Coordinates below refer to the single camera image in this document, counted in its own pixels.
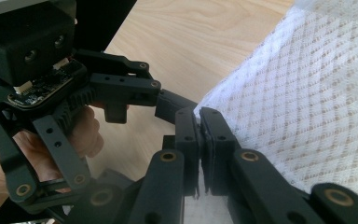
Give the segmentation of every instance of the human hand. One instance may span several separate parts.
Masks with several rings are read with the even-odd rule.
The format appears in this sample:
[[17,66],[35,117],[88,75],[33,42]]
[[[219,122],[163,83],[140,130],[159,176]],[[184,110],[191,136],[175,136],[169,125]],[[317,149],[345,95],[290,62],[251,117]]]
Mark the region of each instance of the human hand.
[[[75,127],[68,136],[69,142],[76,149],[79,157],[94,157],[103,147],[103,139],[98,133],[100,125],[94,118],[94,111],[85,106],[75,117]],[[13,139],[33,165],[40,181],[47,181],[61,177],[54,160],[48,153],[38,135],[22,131]],[[7,193],[5,175],[0,166],[0,194]]]

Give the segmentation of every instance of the white net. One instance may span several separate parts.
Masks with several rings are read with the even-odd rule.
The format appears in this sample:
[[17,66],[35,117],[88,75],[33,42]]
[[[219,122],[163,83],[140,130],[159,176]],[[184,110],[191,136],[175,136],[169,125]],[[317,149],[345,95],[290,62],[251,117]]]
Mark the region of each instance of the white net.
[[358,193],[358,0],[297,1],[202,106],[292,185]]

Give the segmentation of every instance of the circuit board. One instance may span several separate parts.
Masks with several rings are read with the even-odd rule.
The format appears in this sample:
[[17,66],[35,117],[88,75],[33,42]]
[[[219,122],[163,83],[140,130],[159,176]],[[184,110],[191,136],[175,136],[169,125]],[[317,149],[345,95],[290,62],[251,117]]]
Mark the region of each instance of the circuit board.
[[31,108],[41,105],[55,92],[73,79],[73,74],[81,69],[81,63],[76,60],[68,62],[59,69],[51,69],[46,75],[32,80],[30,87],[21,93],[13,91],[7,99],[15,106]]

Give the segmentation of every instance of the white mesh fabric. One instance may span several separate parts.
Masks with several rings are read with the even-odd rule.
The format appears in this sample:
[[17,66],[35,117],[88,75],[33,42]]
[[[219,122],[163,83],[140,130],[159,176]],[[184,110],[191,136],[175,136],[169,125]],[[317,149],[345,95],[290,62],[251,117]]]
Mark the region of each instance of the white mesh fabric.
[[292,185],[358,193],[358,0],[297,1],[202,106]]

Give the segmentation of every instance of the wooden table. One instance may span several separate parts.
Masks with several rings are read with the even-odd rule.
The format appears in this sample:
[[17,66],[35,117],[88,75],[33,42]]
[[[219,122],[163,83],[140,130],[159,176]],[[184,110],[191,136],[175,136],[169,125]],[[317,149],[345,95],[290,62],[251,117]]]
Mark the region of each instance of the wooden table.
[[[294,0],[138,0],[107,53],[150,64],[163,89],[199,102],[274,29]],[[96,108],[105,145],[89,160],[93,175],[117,170],[145,175],[164,134],[174,126],[154,108],[131,106],[128,123],[108,124]]]

